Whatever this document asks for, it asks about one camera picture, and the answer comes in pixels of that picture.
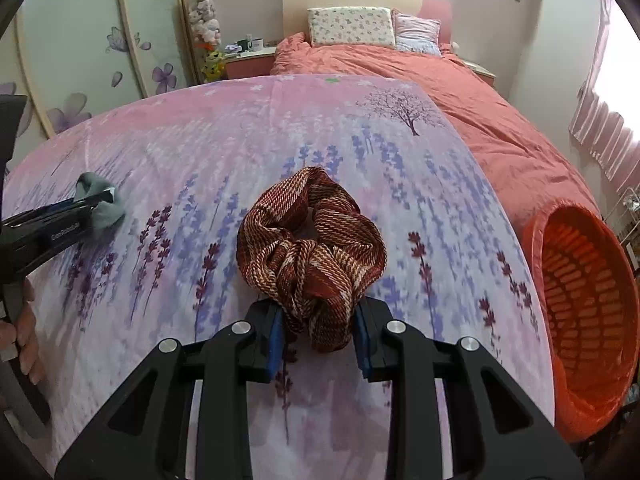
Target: plush toy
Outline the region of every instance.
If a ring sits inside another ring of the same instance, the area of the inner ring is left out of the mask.
[[[221,43],[220,23],[216,20],[213,0],[196,0],[189,12],[193,40],[206,50],[215,50]]]
[[[225,72],[225,54],[218,50],[211,52],[204,60],[202,73],[207,81],[211,83],[219,81]]]

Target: wooden headboard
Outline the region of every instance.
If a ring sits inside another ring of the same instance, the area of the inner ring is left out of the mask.
[[[440,43],[451,42],[451,5],[441,0],[282,0],[284,37],[308,33],[306,10],[310,7],[365,6],[398,9],[425,19],[440,20]]]

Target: bed sheet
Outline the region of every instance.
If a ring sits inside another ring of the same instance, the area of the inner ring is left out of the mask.
[[[112,110],[8,177],[6,216],[68,198],[84,171],[116,184],[127,209],[116,229],[32,275],[52,435],[30,446],[50,471],[161,339],[203,340],[244,316],[257,293],[236,265],[239,223],[309,165],[380,229],[388,266],[368,294],[429,337],[476,337],[553,420],[549,346],[520,245],[433,102],[380,77],[265,76]],[[299,336],[284,361],[274,383],[248,388],[255,478],[382,478],[389,384],[362,380],[351,345],[320,355]]]
[[[580,173],[447,45],[441,47],[442,58],[369,45],[313,48],[299,33],[279,44],[271,73],[380,75],[418,83],[474,154],[518,235],[555,198],[574,200],[599,216]]]

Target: laundry basket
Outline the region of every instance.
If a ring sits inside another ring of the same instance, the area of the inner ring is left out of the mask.
[[[613,232],[573,202],[540,210],[522,248],[545,314],[556,429],[578,442],[607,425],[628,391],[639,347],[636,284]]]

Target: red duvet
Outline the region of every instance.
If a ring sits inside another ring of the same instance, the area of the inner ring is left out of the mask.
[[[455,54],[443,54],[364,45],[313,48],[299,33],[279,44],[271,74],[345,73],[417,82],[471,149],[518,236],[555,198],[569,198],[599,215],[584,179],[551,142]]]

